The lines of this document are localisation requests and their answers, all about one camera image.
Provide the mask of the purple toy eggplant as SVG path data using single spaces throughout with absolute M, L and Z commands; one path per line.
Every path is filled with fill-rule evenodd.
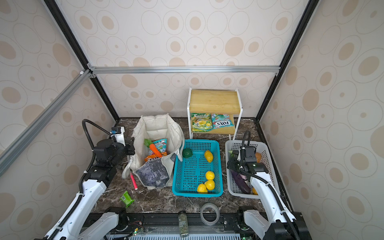
M 233 176 L 233 179 L 234 179 L 236 185 L 241 190 L 241 192 L 243 194 L 249 195 L 251 193 L 251 189 L 247 185 L 246 181 L 242 178 L 242 176 L 233 170 L 231 170 L 231 173 L 232 173 L 232 176 Z

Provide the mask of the teal mint candy bag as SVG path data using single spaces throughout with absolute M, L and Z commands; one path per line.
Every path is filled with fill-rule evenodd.
M 157 150 L 162 154 L 162 155 L 167 155 L 167 139 L 159 139 L 153 142 Z

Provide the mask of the white canvas grocery bag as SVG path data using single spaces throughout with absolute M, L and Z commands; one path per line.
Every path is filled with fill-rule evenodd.
M 183 160 L 185 137 L 180 125 L 169 115 L 141 117 L 132 137 L 135 139 L 135 154 L 128 156 L 128 164 L 123 170 L 122 178 L 128 178 L 129 171 L 132 171 L 148 190 L 171 187 L 175 162 Z M 167 155 L 145 161 L 149 155 L 149 148 L 144 144 L 145 139 L 166 139 Z

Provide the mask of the toy carrot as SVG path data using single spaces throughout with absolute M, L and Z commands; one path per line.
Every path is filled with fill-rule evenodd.
M 156 158 L 161 158 L 163 156 L 150 139 L 144 139 L 144 145 L 150 150 L 149 156 L 155 156 Z

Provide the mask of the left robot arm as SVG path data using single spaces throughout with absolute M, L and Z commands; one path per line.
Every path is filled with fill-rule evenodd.
M 90 227 L 84 223 L 94 205 L 106 191 L 117 173 L 117 166 L 125 156 L 135 153 L 134 138 L 118 143 L 101 140 L 93 149 L 89 169 L 79 181 L 79 192 L 58 222 L 45 234 L 45 240 L 101 240 L 110 231 L 125 231 L 129 218 L 125 208 L 110 207 Z

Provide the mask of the orange fruit candy bag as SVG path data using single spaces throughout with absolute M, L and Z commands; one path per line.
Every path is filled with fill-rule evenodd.
M 164 152 L 164 153 L 161 153 L 161 158 L 162 157 L 164 157 L 164 156 L 167 156 L 168 154 L 167 154 L 167 152 Z M 151 161 L 151 160 L 154 160 L 154 159 L 159 159 L 159 157 L 156 155 L 156 154 L 154 154 L 154 155 L 150 155 L 150 156 L 147 156 L 146 158 L 145 158 L 145 162 L 147 162 L 147 161 Z

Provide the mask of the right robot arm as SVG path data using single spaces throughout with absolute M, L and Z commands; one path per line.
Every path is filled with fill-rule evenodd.
M 273 185 L 264 163 L 258 162 L 256 148 L 240 146 L 228 153 L 227 169 L 246 176 L 258 193 L 266 217 L 257 210 L 240 210 L 244 225 L 261 240 L 310 240 L 312 237 L 303 219 L 289 211 Z

